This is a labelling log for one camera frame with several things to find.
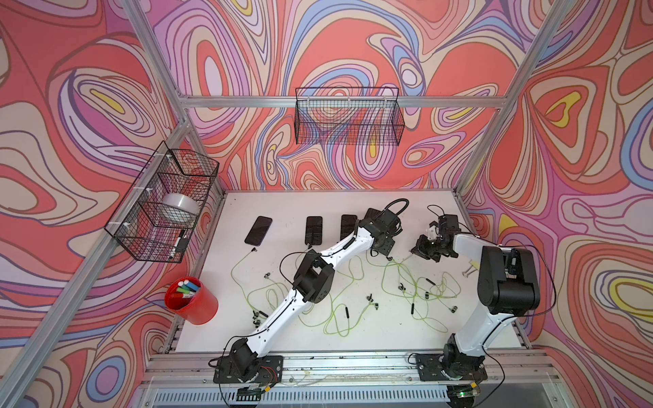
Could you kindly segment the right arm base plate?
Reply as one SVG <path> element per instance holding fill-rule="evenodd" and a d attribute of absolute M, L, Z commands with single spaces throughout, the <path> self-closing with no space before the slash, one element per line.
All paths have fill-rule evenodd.
<path fill-rule="evenodd" d="M 476 382 L 488 379 L 484 357 L 444 354 L 416 354 L 414 365 L 423 382 Z"/>

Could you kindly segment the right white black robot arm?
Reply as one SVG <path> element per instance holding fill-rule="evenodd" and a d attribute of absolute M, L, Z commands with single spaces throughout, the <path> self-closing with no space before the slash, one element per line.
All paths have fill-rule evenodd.
<path fill-rule="evenodd" d="M 456 215 L 444 214 L 430 224 L 411 254 L 439 262 L 461 255 L 478 270 L 478 304 L 464 326 L 452 333 L 440 354 L 417 354 L 423 381 L 486 378 L 486 347 L 518 317 L 540 304 L 535 260 L 528 250 L 505 248 L 459 228 Z"/>

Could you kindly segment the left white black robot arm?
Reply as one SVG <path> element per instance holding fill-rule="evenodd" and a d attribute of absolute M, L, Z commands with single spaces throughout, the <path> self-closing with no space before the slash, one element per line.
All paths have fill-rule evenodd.
<path fill-rule="evenodd" d="M 327 250 L 304 252 L 285 299 L 253 333 L 231 338 L 229 354 L 223 359 L 235 370 L 232 377 L 247 383 L 258 375 L 282 329 L 311 304 L 318 304 L 327 297 L 338 267 L 368 251 L 389 256 L 395 237 L 402 231 L 400 215 L 403 212 L 403 209 L 394 212 L 386 206 L 377 214 L 355 222 L 355 229 Z"/>

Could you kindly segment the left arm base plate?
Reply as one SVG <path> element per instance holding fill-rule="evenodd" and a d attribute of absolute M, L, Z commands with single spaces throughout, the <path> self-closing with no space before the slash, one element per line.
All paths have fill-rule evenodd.
<path fill-rule="evenodd" d="M 250 364 L 236 364 L 231 357 L 209 360 L 214 369 L 215 384 L 260 384 L 274 385 L 282 380 L 284 358 L 281 355 L 267 355 L 256 358 Z"/>

